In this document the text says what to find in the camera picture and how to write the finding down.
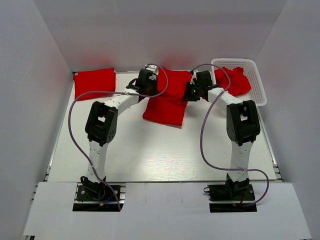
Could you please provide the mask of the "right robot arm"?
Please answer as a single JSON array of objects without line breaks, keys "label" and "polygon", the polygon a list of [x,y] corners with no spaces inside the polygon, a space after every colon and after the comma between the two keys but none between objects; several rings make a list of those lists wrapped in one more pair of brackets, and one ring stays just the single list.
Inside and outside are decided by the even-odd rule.
[{"label": "right robot arm", "polygon": [[248,167],[254,141],[261,132],[257,106],[253,100],[240,100],[221,86],[213,84],[208,70],[191,71],[183,101],[196,102],[204,99],[226,113],[226,132],[231,141],[231,161],[225,188],[226,195],[236,200],[244,193],[242,182],[249,179]]}]

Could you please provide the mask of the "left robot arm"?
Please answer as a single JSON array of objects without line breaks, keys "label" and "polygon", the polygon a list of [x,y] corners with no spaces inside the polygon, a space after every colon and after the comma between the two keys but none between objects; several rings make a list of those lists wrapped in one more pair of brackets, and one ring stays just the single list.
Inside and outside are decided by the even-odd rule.
[{"label": "left robot arm", "polygon": [[133,105],[138,104],[146,96],[158,94],[159,68],[149,65],[139,71],[138,77],[125,88],[126,94],[118,95],[108,101],[95,101],[90,109],[85,125],[89,142],[89,159],[85,177],[93,182],[88,193],[99,200],[105,196],[106,187],[100,184],[106,179],[105,162],[109,143],[117,131],[118,116]]}]

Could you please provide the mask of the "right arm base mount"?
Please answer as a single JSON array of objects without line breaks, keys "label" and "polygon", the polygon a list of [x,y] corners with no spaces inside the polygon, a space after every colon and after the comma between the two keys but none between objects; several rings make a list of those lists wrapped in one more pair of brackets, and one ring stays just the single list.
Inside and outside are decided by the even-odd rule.
[{"label": "right arm base mount", "polygon": [[229,193],[225,184],[207,185],[203,192],[209,197],[210,213],[255,213],[256,204],[248,206],[256,200],[252,184],[245,190],[235,194]]}]

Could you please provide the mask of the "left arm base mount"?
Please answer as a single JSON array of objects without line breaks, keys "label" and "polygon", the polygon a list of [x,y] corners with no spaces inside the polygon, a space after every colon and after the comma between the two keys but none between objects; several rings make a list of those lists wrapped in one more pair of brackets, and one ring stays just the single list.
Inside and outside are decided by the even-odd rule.
[{"label": "left arm base mount", "polygon": [[75,192],[73,212],[120,212],[117,200],[108,187],[102,187],[98,193],[82,184],[78,184]]}]

